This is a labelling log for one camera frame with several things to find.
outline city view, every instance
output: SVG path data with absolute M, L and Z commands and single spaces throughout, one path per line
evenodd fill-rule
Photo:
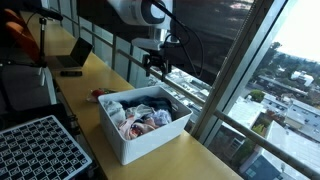
M 228 115 L 320 172 L 320 54 L 314 33 L 319 27 L 305 19 L 316 17 L 312 3 L 297 2 Z M 209 95 L 210 86 L 178 69 L 167 77 L 204 101 Z M 154 79 L 150 85 L 163 85 L 193 110 L 193 125 L 202 107 Z M 245 179 L 308 179 L 226 123 L 208 149 Z

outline red object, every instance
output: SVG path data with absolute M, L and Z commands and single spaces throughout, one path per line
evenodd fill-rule
M 100 89 L 96 89 L 96 90 L 93 90 L 91 95 L 93 97 L 95 97 L 96 99 L 98 99 L 99 96 L 105 94 L 103 90 L 100 90 Z

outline black stand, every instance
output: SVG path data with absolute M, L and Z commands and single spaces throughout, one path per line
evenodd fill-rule
M 6 111 L 13 112 L 15 109 L 13 108 L 12 104 L 10 103 L 7 90 L 3 83 L 2 72 L 6 65 L 20 65 L 20 66 L 29 66 L 29 67 L 43 67 L 47 66 L 44 57 L 44 37 L 45 37 L 45 25 L 47 24 L 47 20 L 43 17 L 39 18 L 40 23 L 40 53 L 39 53 L 39 63 L 25 63 L 25 62 L 16 62 L 14 60 L 9 59 L 0 59 L 0 91 L 3 97 L 3 100 L 6 104 Z

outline white plastic bin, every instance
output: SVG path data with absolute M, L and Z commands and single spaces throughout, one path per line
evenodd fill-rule
M 176 111 L 173 109 L 173 122 L 139 136 L 136 139 L 126 140 L 121 136 L 116 125 L 111 121 L 110 116 L 103 107 L 103 103 L 106 101 L 131 101 L 142 96 L 165 97 L 169 99 L 173 105 L 178 107 Z M 192 114 L 192 111 L 188 107 L 160 86 L 102 95 L 99 96 L 98 99 L 102 129 L 122 165 L 138 159 L 180 135 Z

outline laptop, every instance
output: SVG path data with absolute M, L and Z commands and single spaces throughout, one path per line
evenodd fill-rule
M 70 55 L 46 56 L 45 60 L 51 70 L 82 68 L 92 48 L 92 44 L 80 37 Z

